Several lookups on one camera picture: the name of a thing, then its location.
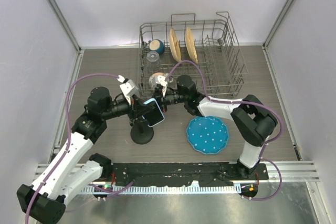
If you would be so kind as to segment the phone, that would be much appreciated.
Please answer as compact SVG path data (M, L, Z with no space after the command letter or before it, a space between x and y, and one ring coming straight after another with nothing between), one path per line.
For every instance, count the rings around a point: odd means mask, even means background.
M150 98L144 103L146 108L149 109L142 118L147 121L148 127L154 127L165 120L163 112L155 98Z

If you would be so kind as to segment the black phone stand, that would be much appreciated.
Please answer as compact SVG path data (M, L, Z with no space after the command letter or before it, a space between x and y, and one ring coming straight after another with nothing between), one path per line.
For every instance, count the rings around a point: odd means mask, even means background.
M149 127L146 121L135 120L131 127L130 136L136 144L144 145L153 139L154 129Z

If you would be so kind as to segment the grey wire dish rack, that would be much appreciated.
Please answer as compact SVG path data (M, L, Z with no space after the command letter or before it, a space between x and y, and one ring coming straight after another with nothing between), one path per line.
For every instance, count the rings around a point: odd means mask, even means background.
M192 31L198 64L188 55L185 44L185 32ZM169 44L170 29L175 30L181 49L182 60L176 62ZM159 39L164 43L165 51L160 55L159 72L170 73L173 82L168 86L176 88L177 77L189 75L199 90L204 87L209 95L216 98L231 99L238 96L247 74L247 69L237 35L229 12L216 12L213 19L198 19L194 13L173 14L168 22L144 23L140 26L139 35L139 74L138 86L140 95L149 98L153 89L149 86L146 55L149 41Z

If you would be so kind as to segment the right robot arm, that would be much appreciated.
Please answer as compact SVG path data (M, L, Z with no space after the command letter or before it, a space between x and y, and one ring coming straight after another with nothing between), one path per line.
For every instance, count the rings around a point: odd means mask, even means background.
M177 88L168 92L168 74L155 73L149 85L162 106L184 103L186 111L195 116L186 129L188 142L203 154L217 154L227 146L230 120L244 139L244 146L235 165L234 177L250 179L256 173L265 146L276 126L282 126L278 114L263 105L254 95L243 99L219 99L197 90L188 75L179 76Z

